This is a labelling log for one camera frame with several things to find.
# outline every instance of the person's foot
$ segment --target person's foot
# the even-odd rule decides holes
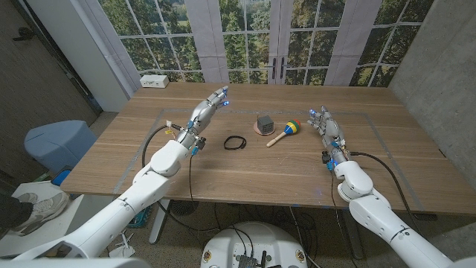
[[[30,202],[34,204],[38,200],[38,196],[35,193],[25,193],[17,197],[17,199],[20,202]]]
[[[68,203],[68,195],[61,192],[50,199],[33,204],[30,218],[22,225],[13,229],[19,236],[25,236],[41,227],[47,221],[54,219]]]

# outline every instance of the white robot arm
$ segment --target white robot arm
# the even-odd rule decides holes
[[[319,131],[330,154],[342,199],[349,202],[353,218],[381,237],[409,267],[449,267],[453,262],[391,210],[390,203],[374,187],[372,179],[350,158],[344,134],[326,107],[310,110],[308,123]]]
[[[142,209],[159,201],[168,191],[170,181],[180,169],[180,160],[187,157],[190,148],[202,141],[199,134],[210,123],[211,117],[226,98],[228,87],[215,91],[193,111],[187,128],[157,151],[150,163],[134,177],[132,186],[116,200],[99,211],[78,230],[50,243],[33,248],[15,261],[33,260],[46,256],[65,258],[94,258],[118,236],[130,220]]]

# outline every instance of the wooden maraca handle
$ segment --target wooden maraca handle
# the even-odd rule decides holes
[[[273,144],[276,143],[276,141],[279,141],[280,138],[284,137],[285,135],[286,135],[286,133],[283,131],[283,133],[281,133],[278,137],[273,138],[270,142],[268,142],[268,144],[266,146],[271,147]]]

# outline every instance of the black rubber band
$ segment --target black rubber band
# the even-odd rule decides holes
[[[238,146],[238,147],[226,147],[226,143],[231,140],[232,138],[240,138],[242,139],[243,141],[241,142],[241,145]],[[225,142],[223,143],[223,147],[226,149],[226,150],[238,150],[238,149],[245,149],[245,146],[246,146],[246,139],[241,137],[241,136],[237,136],[237,135],[233,135],[233,136],[229,136]]]

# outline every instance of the door handle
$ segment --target door handle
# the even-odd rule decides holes
[[[20,37],[13,38],[13,41],[31,40],[35,36],[35,33],[26,27],[20,27],[18,29],[18,35],[20,35]]]
[[[284,57],[281,58],[281,75],[280,75],[280,79],[283,79],[283,73],[284,73],[284,67],[292,67],[291,65],[284,65]]]
[[[271,74],[272,78],[276,78],[276,58],[273,59],[273,65],[272,66],[265,66],[265,67],[268,67],[268,68],[271,68],[273,67],[273,72]]]

